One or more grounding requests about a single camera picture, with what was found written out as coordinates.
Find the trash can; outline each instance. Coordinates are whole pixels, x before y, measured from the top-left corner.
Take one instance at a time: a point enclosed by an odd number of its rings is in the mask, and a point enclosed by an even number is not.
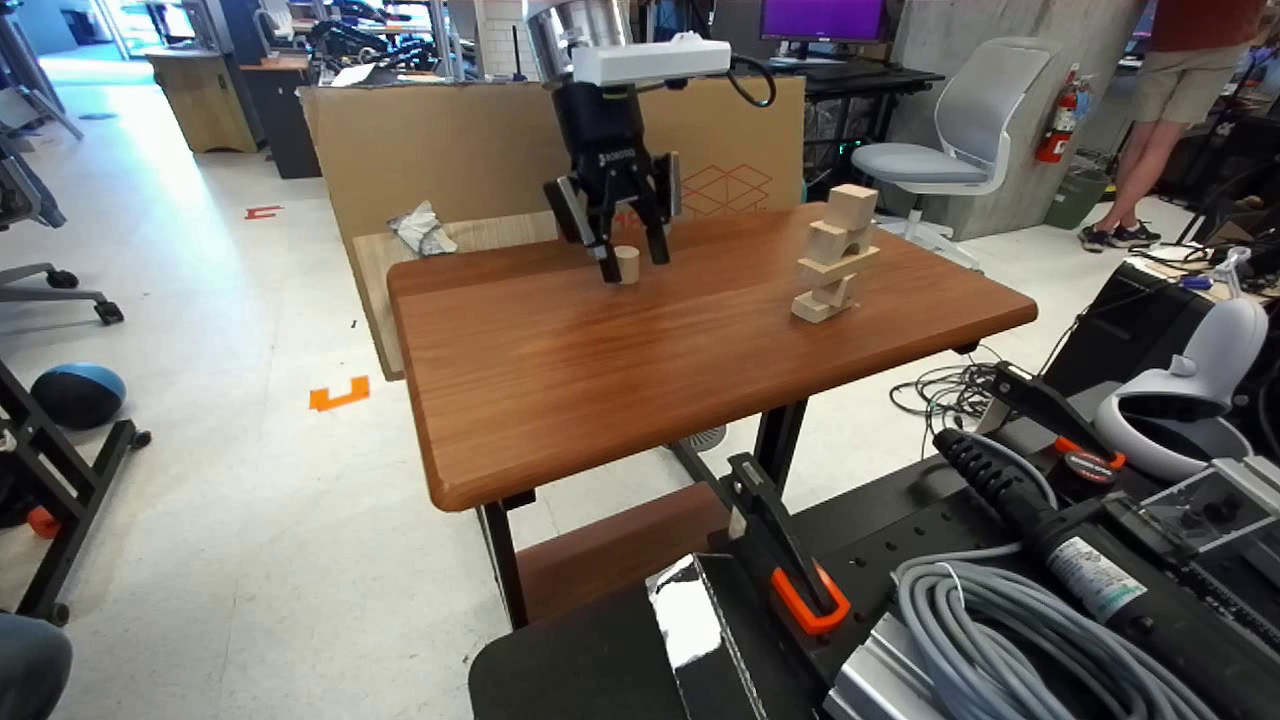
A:
[[[1053,204],[1044,213],[1044,224],[1069,231],[1080,227],[1108,184],[1111,178],[1101,170],[1082,168],[1066,173],[1053,196]]]

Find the sneaker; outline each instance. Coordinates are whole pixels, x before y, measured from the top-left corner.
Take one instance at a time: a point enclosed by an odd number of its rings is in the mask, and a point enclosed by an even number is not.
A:
[[[1158,232],[1151,232],[1147,223],[1138,220],[1138,227],[1135,228],[1116,225],[1108,242],[1111,247],[1151,247],[1160,237]]]
[[[1093,225],[1084,225],[1080,228],[1080,247],[1085,252],[1102,252],[1111,242],[1111,233],[1107,231],[1093,229]]]

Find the crumpled plastic bag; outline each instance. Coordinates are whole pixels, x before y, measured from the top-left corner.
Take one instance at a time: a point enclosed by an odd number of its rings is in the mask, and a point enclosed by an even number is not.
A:
[[[444,233],[444,225],[429,201],[422,201],[412,213],[392,218],[387,224],[419,258],[458,251],[458,243]]]

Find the red fire extinguisher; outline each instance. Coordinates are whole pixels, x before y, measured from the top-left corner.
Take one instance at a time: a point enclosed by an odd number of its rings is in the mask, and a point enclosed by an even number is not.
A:
[[[1075,132],[1075,110],[1080,101],[1075,73],[1079,69],[1080,65],[1071,65],[1071,72],[1066,76],[1066,87],[1057,96],[1053,118],[1044,131],[1044,137],[1041,138],[1039,147],[1036,149],[1036,159],[1041,163],[1060,163],[1062,154],[1066,152],[1066,143]]]

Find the blue ball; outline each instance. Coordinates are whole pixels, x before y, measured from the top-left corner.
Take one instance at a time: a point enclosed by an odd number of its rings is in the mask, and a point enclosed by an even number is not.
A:
[[[31,396],[52,421],[73,430],[87,430],[120,411],[124,380],[101,365],[68,363],[36,378]]]

